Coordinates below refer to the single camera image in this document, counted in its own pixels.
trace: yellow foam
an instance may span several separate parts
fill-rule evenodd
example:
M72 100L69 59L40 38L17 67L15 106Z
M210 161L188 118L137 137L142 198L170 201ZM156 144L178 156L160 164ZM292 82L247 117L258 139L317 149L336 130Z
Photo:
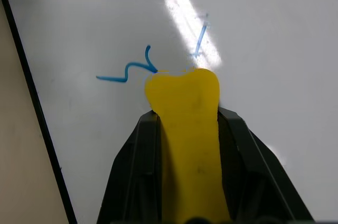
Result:
M145 93L162 124L162 219L229 221L222 189L217 110L219 83L206 69L157 73Z

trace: white surface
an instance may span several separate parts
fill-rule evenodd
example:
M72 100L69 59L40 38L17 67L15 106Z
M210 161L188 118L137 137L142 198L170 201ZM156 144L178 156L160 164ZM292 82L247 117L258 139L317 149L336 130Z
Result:
M278 151L314 218L338 219L338 0L190 1L209 14L221 105ZM149 110L146 71L126 84L95 76L123 76L147 44L159 70L182 70L187 38L165 0L10 3L77 219L94 223L114 157Z

